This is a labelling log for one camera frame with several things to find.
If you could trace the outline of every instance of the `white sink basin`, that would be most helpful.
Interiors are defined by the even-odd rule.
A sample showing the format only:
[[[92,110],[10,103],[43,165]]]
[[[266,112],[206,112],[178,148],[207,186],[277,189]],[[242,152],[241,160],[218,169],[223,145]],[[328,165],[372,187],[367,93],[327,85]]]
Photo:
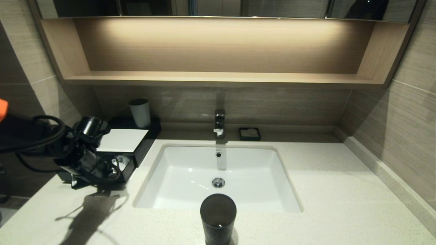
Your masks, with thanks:
[[[221,188],[212,184],[217,177],[225,181]],[[301,212],[277,152],[268,148],[163,147],[134,206],[200,210],[215,193],[230,196],[238,211]]]

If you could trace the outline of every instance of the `chrome faucet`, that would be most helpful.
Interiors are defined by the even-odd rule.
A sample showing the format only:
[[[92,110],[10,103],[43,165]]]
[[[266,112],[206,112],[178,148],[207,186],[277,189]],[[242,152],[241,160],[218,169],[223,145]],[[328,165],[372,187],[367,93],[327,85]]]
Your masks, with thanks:
[[[217,140],[221,140],[224,138],[224,119],[225,119],[225,110],[218,109],[215,110],[215,138]]]

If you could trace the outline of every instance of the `black cup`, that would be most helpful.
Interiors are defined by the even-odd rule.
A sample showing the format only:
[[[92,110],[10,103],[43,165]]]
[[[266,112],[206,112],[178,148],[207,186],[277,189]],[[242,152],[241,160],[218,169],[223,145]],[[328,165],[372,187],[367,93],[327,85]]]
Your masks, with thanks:
[[[224,194],[208,196],[200,208],[207,245],[228,245],[236,218],[235,202]]]

